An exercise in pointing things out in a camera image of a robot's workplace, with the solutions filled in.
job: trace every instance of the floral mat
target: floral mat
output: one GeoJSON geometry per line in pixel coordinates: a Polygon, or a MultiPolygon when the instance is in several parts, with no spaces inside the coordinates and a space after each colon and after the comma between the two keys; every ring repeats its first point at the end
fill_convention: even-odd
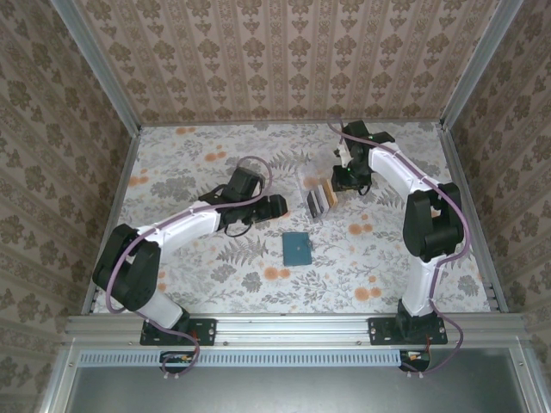
{"type": "MultiPolygon", "coordinates": [[[[429,176],[450,179],[435,125],[372,123],[387,131],[429,176]]],[[[254,225],[244,236],[217,233],[165,257],[158,288],[192,313],[395,312],[406,289],[410,256],[402,241],[405,202],[382,177],[365,196],[338,193],[338,205],[312,223],[299,190],[297,169],[332,159],[338,136],[325,124],[145,127],[119,223],[158,222],[201,194],[227,183],[245,155],[269,162],[272,194],[287,199],[289,213],[254,225]],[[282,233],[308,232],[312,265],[283,266],[282,233]]],[[[325,167],[331,169],[330,162],[325,167]]],[[[249,167],[265,174],[263,166],[249,167]]],[[[443,311],[489,311],[471,253],[444,267],[436,291],[443,311]]],[[[99,292],[94,312],[105,312],[99,292]]]]}

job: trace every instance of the wall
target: wall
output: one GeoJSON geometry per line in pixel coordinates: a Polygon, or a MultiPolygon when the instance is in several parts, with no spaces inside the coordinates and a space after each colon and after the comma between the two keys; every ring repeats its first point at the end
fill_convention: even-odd
{"type": "Polygon", "coordinates": [[[497,0],[77,0],[147,125],[436,118],[497,0]]]}
{"type": "Polygon", "coordinates": [[[48,1],[0,3],[0,411],[40,399],[129,137],[48,1]]]}
{"type": "Polygon", "coordinates": [[[524,1],[452,133],[508,304],[549,379],[551,1],[524,1]]]}

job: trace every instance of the purple cable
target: purple cable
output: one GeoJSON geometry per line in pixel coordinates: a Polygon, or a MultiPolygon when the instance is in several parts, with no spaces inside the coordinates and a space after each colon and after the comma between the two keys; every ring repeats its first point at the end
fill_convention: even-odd
{"type": "MultiPolygon", "coordinates": [[[[470,233],[469,228],[468,228],[467,220],[465,219],[465,216],[463,215],[463,212],[461,211],[461,209],[437,185],[432,183],[430,180],[425,179],[425,178],[427,178],[427,176],[420,173],[419,170],[414,165],[412,165],[405,157],[403,157],[401,155],[400,151],[395,151],[394,149],[391,149],[387,146],[384,146],[382,144],[378,144],[378,143],[370,141],[370,140],[359,139],[359,138],[356,138],[354,136],[348,135],[348,134],[346,134],[342,131],[337,130],[336,127],[334,127],[329,122],[327,122],[327,126],[333,132],[338,133],[339,135],[341,135],[341,142],[342,142],[342,139],[355,140],[356,142],[359,142],[361,144],[367,144],[367,145],[374,146],[376,148],[380,148],[383,151],[386,151],[386,152],[392,154],[394,157],[398,158],[400,160],[400,162],[402,162],[404,164],[404,166],[406,166],[418,179],[420,179],[421,181],[426,183],[431,189],[434,189],[435,192],[442,197],[442,199],[444,199],[446,202],[448,202],[448,204],[453,208],[455,213],[457,213],[457,216],[459,217],[459,220],[461,221],[461,224],[463,225],[463,232],[465,233],[465,244],[463,245],[463,249],[461,251],[459,251],[457,254],[455,254],[453,256],[447,256],[447,257],[443,258],[441,261],[439,261],[435,266],[434,273],[432,275],[432,280],[430,282],[430,292],[429,292],[430,307],[432,308],[432,310],[439,317],[441,317],[444,321],[447,321],[448,323],[453,325],[457,329],[457,331],[459,332],[459,340],[457,341],[457,344],[455,345],[452,352],[448,355],[448,357],[446,357],[444,359],[444,361],[442,361],[438,366],[430,368],[429,370],[426,370],[426,371],[423,372],[423,374],[434,373],[434,372],[440,370],[446,364],[448,364],[448,362],[457,354],[457,352],[461,348],[461,345],[463,344],[463,336],[464,336],[463,335],[463,330],[461,329],[461,327],[459,326],[458,323],[456,323],[455,321],[453,321],[449,317],[445,316],[443,313],[440,312],[440,310],[438,310],[438,308],[436,307],[436,304],[434,303],[434,294],[435,294],[435,291],[436,291],[436,282],[438,280],[438,275],[440,273],[440,267],[443,264],[447,263],[447,262],[458,260],[459,258],[461,258],[462,256],[465,256],[468,253],[468,249],[471,245],[471,233],[470,233]]],[[[414,367],[412,367],[412,366],[410,366],[406,363],[403,363],[403,364],[406,367],[409,367],[411,370],[417,371],[414,367]]]]}
{"type": "MultiPolygon", "coordinates": [[[[149,237],[155,231],[163,230],[164,228],[167,228],[168,226],[170,226],[170,225],[174,224],[175,222],[179,221],[180,219],[186,218],[189,215],[192,215],[193,213],[201,213],[203,211],[211,211],[213,209],[221,209],[221,208],[245,207],[247,205],[250,205],[250,204],[253,204],[253,203],[257,202],[258,200],[260,200],[264,196],[264,194],[266,192],[269,191],[269,189],[272,186],[272,181],[273,181],[273,177],[274,177],[273,173],[272,173],[272,169],[270,168],[269,164],[260,157],[248,156],[248,157],[242,157],[241,159],[239,159],[237,166],[239,166],[243,161],[245,161],[247,159],[256,160],[256,161],[262,163],[266,167],[266,169],[268,170],[268,183],[266,184],[266,187],[264,187],[263,191],[259,195],[255,196],[254,198],[251,198],[249,200],[243,200],[241,202],[230,202],[230,203],[221,204],[221,205],[199,206],[198,208],[195,208],[195,209],[188,208],[185,211],[182,211],[181,213],[179,213],[178,215],[175,215],[171,219],[168,219],[165,222],[159,224],[159,226],[157,226],[155,228],[151,228],[150,230],[148,230],[148,231],[144,232],[143,234],[139,235],[138,237],[136,237],[136,239],[134,239],[127,246],[127,248],[122,252],[121,257],[119,258],[119,261],[117,261],[117,263],[115,264],[115,267],[113,268],[113,272],[111,273],[111,278],[109,278],[109,283],[107,284],[107,288],[105,289],[105,305],[107,306],[107,309],[108,309],[109,312],[111,312],[113,314],[119,314],[119,313],[121,313],[125,310],[124,308],[115,309],[113,307],[113,305],[111,303],[111,293],[113,292],[113,286],[115,285],[115,281],[116,281],[117,276],[119,275],[119,271],[121,270],[122,264],[126,261],[128,255],[133,251],[133,249],[136,247],[136,245],[138,245],[141,241],[143,241],[145,238],[149,237]]],[[[172,334],[174,336],[184,337],[184,338],[190,340],[195,345],[195,357],[191,361],[189,366],[184,370],[184,372],[187,373],[191,369],[191,367],[193,367],[195,365],[195,363],[197,362],[198,357],[199,357],[199,352],[200,352],[199,347],[200,346],[199,346],[199,343],[196,341],[196,339],[194,339],[192,336],[190,336],[188,334],[185,334],[185,333],[182,333],[182,332],[179,332],[179,331],[168,330],[168,329],[158,325],[157,323],[155,323],[151,320],[148,320],[142,314],[139,314],[139,312],[137,312],[137,314],[140,315],[142,318],[144,318],[146,321],[148,321],[151,325],[153,325],[157,329],[163,331],[164,333],[172,334]]],[[[164,369],[165,364],[166,364],[166,360],[163,363],[163,371],[165,373],[167,373],[166,370],[164,369]]]]}
{"type": "MultiPolygon", "coordinates": [[[[199,360],[199,354],[201,353],[201,346],[199,345],[199,342],[192,336],[190,336],[189,334],[186,334],[186,333],[182,333],[180,331],[174,331],[174,330],[168,330],[166,329],[165,327],[155,323],[154,321],[148,319],[146,316],[144,316],[143,314],[139,313],[136,311],[136,314],[138,314],[140,317],[142,317],[145,321],[147,321],[149,324],[151,324],[153,327],[155,327],[157,330],[161,330],[163,331],[164,333],[167,333],[167,334],[172,334],[174,336],[180,336],[180,337],[183,337],[187,340],[190,340],[194,347],[195,347],[195,357],[193,358],[193,360],[186,366],[186,368],[181,371],[180,373],[178,373],[179,376],[183,376],[184,374],[187,374],[189,373],[189,371],[194,367],[195,364],[197,364],[197,361],[199,360]]],[[[170,354],[166,357],[164,357],[163,359],[163,362],[161,364],[161,371],[164,373],[164,374],[169,374],[169,375],[175,375],[175,374],[172,374],[172,373],[169,373],[166,371],[166,362],[172,358],[176,358],[177,357],[177,354],[170,354]]]]}

